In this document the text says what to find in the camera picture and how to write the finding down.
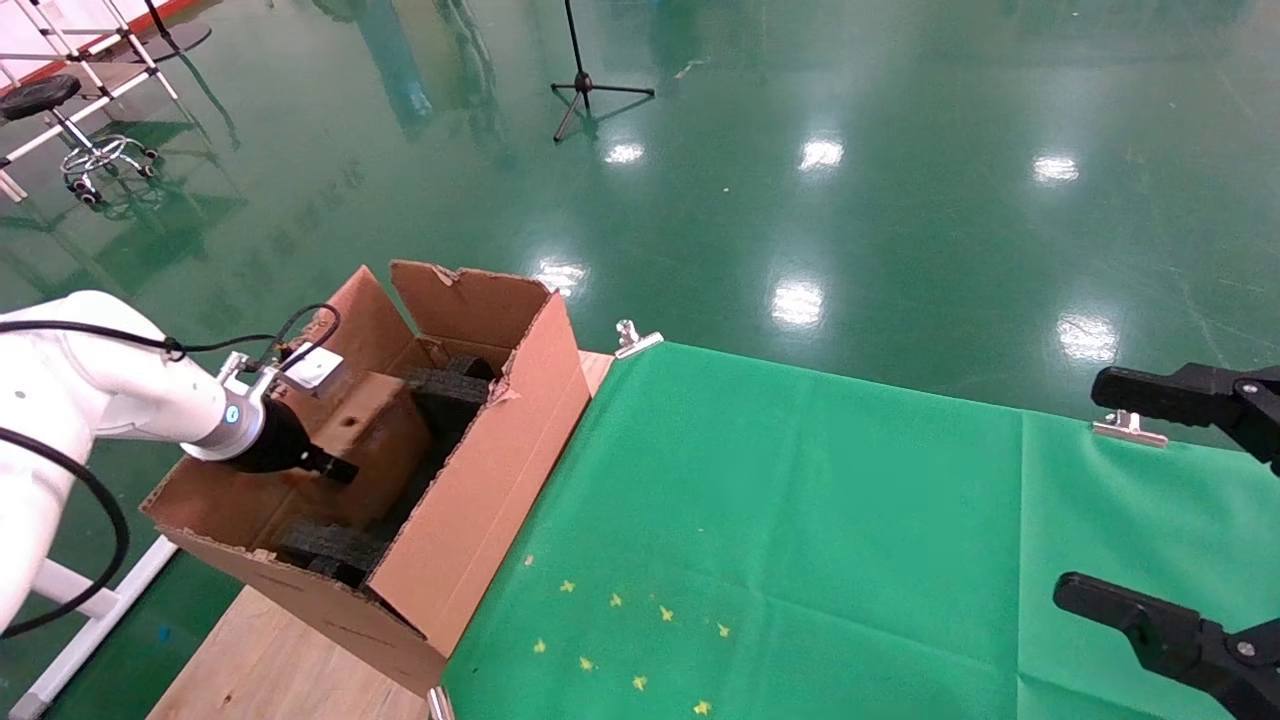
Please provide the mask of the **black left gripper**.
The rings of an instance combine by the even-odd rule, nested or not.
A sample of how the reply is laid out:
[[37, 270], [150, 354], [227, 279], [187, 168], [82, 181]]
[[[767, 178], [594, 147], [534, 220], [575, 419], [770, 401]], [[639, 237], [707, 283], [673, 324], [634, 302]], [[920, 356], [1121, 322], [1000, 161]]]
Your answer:
[[294, 411], [275, 400], [262, 404], [262, 427], [250, 447], [236, 457], [236, 470], [253, 474], [302, 469], [349, 486], [358, 475], [355, 464], [320, 450]]

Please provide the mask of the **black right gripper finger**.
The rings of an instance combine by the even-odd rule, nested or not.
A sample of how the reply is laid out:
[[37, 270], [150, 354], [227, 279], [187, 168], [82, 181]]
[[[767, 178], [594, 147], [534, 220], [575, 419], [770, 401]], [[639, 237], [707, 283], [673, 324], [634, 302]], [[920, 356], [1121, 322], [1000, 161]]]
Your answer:
[[1092, 401], [1185, 427], [1216, 427], [1256, 461], [1279, 474], [1279, 368], [1234, 372], [1185, 365], [1169, 375], [1107, 366]]
[[1078, 571], [1055, 583], [1055, 605], [1123, 633], [1148, 673], [1199, 691], [1234, 719], [1279, 717], [1279, 620], [1226, 632], [1193, 609]]

